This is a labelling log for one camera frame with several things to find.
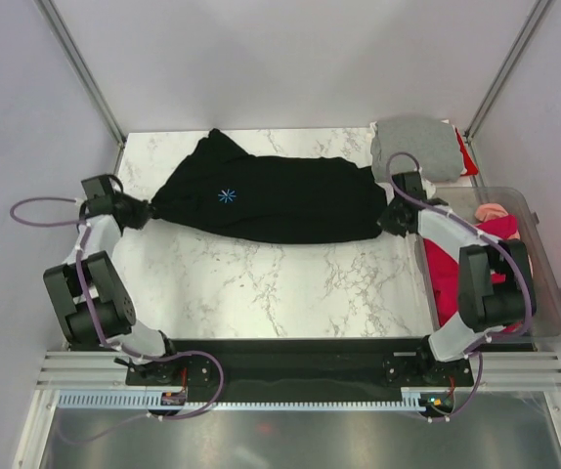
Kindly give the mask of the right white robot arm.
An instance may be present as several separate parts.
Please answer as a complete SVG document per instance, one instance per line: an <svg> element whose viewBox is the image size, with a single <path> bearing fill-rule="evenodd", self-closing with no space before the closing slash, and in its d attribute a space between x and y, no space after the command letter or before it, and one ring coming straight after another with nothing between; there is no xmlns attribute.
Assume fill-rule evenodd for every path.
<svg viewBox="0 0 561 469"><path fill-rule="evenodd" d="M447 205L411 203L396 197L379 217L391 235L419 235L457 264L457 310L428 336L430 350L415 360L424 383L440 383L484 343L528 329L536 311L531 261L520 239L501 239L458 217Z"/></svg>

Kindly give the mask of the black t-shirt blue logo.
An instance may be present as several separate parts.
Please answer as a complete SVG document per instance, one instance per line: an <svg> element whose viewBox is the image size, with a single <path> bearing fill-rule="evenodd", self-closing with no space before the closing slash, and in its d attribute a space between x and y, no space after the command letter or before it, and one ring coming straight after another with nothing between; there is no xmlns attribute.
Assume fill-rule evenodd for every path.
<svg viewBox="0 0 561 469"><path fill-rule="evenodd" d="M369 168L342 157L253 155L213 129L151 206L156 219L215 235L324 244L379 236L387 196Z"/></svg>

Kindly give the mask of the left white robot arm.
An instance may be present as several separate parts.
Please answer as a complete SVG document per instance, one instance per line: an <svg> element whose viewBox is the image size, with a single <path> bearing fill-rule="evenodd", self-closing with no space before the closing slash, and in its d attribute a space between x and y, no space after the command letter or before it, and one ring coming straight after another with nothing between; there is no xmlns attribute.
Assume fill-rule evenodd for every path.
<svg viewBox="0 0 561 469"><path fill-rule="evenodd" d="M74 247L61 264L44 272L43 281L68 345L121 351L149 362L149 374L171 384L181 376L182 361L167 352L163 332L137 319L112 261L124 232L140 230L150 219L147 201L120 192L87 200Z"/></svg>

